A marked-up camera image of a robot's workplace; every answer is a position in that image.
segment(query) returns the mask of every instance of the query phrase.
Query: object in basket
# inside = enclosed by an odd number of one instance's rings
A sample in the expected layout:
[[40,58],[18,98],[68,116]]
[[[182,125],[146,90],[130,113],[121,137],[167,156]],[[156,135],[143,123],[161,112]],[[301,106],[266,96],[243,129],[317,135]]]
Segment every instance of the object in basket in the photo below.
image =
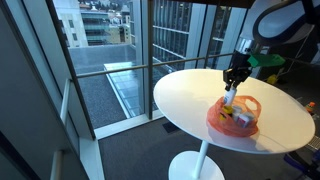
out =
[[250,112],[245,112],[239,115],[237,123],[245,128],[254,120],[254,115]]
[[232,118],[235,122],[238,121],[238,117],[241,114],[242,108],[240,106],[232,106]]
[[[225,112],[227,115],[232,116],[232,107],[231,106],[223,106],[222,111]],[[226,119],[227,119],[227,117],[224,114],[220,113],[220,120],[224,121]]]

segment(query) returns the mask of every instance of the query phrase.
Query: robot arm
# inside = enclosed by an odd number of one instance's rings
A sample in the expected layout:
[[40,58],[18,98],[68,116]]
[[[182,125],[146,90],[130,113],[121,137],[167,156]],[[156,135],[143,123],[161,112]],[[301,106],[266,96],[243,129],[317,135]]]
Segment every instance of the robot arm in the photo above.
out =
[[248,59],[255,46],[299,41],[319,26],[319,19],[320,0],[256,0],[248,11],[230,69],[223,71],[225,89],[236,88],[251,74]]

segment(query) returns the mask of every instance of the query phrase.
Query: green object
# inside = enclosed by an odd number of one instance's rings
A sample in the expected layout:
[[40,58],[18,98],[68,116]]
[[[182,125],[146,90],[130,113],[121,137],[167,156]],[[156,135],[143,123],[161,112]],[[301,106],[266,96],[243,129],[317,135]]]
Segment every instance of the green object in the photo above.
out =
[[278,54],[252,54],[248,60],[251,67],[280,66],[285,60]]

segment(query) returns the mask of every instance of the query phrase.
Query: floor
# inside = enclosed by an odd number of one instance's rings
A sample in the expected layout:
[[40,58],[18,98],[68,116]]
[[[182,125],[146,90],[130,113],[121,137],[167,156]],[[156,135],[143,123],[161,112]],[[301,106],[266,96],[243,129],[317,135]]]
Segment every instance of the floor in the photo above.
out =
[[[305,66],[280,76],[275,86],[302,104],[316,103],[314,113],[320,114],[320,68]],[[200,140],[176,130],[168,133],[165,118],[99,140],[105,178],[109,180],[164,180],[168,179],[171,160],[186,150],[199,151]],[[297,150],[307,161],[312,151]],[[284,154],[253,155],[209,146],[207,156],[221,168],[227,180],[293,180],[301,172],[283,160]]]

